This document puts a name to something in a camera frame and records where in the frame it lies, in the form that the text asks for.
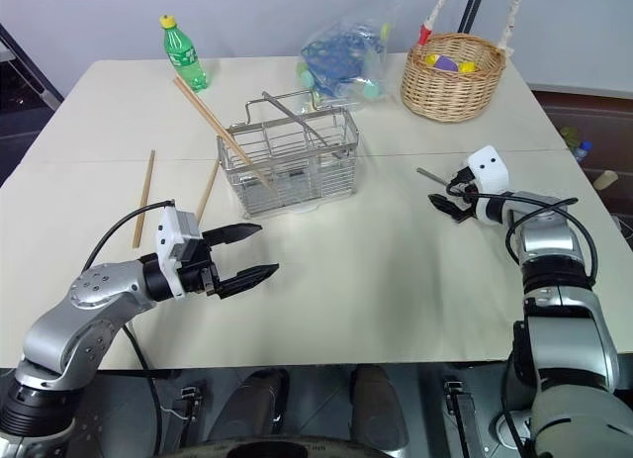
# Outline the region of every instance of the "white wall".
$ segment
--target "white wall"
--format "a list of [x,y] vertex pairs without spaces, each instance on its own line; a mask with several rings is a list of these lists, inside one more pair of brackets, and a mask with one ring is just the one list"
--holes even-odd
[[[293,55],[338,16],[385,0],[0,0],[0,23],[67,94],[95,60],[164,57],[158,17],[174,14],[200,56]],[[417,41],[437,0],[405,0],[390,50]],[[450,0],[437,31],[456,31],[467,0]]]
[[[510,0],[483,0],[472,33],[496,43]],[[509,44],[534,88],[633,98],[633,0],[523,0]]]

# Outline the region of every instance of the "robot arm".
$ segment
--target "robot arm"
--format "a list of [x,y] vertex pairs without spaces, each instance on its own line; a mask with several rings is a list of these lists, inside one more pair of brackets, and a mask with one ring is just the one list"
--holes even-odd
[[167,207],[156,233],[156,253],[82,272],[64,299],[27,333],[24,356],[0,412],[0,456],[63,454],[83,389],[119,329],[136,315],[189,292],[226,298],[272,275],[278,264],[252,267],[221,281],[211,259],[212,246],[259,230],[238,224],[200,233],[193,214]]
[[514,324],[512,356],[517,377],[537,391],[532,452],[556,458],[633,456],[633,413],[612,395],[619,378],[617,351],[578,238],[564,216],[541,209],[561,201],[509,192],[507,169],[491,146],[466,160],[446,193],[429,198],[457,222],[476,217],[516,227],[523,321]]

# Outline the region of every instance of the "yellow plastic egg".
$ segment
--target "yellow plastic egg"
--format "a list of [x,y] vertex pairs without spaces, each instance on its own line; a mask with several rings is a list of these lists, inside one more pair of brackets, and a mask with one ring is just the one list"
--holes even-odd
[[439,54],[429,54],[427,57],[424,58],[424,62],[426,62],[426,65],[430,65],[431,67],[433,67],[438,58]]
[[475,72],[477,70],[477,66],[475,62],[472,60],[466,60],[464,62],[459,63],[459,71],[460,72]]

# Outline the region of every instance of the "wire basket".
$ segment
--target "wire basket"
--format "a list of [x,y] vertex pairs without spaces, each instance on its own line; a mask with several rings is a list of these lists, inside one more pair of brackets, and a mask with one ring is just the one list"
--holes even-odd
[[[303,94],[311,92],[294,92],[275,99]],[[266,100],[246,103],[246,122],[228,128],[252,165],[245,164],[218,137],[226,178],[249,216],[354,192],[359,134],[345,108],[325,107],[297,115],[320,135],[319,139],[291,118],[251,123],[249,107],[261,102]],[[255,171],[272,189],[261,182]]]
[[[497,46],[476,36],[445,33],[429,39],[432,25],[446,0],[439,0],[424,22],[420,41],[407,56],[401,95],[415,114],[438,122],[462,122],[477,117],[488,106],[505,69],[507,42],[514,28],[520,0],[512,0],[507,24]],[[425,62],[430,54],[442,54],[455,63],[473,61],[474,72],[454,72]]]

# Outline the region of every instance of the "plastic bag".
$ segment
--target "plastic bag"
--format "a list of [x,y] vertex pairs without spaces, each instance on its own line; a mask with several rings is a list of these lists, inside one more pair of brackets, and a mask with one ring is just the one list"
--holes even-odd
[[320,106],[355,107],[385,94],[387,41],[397,2],[346,16],[313,35],[301,49],[297,74]]

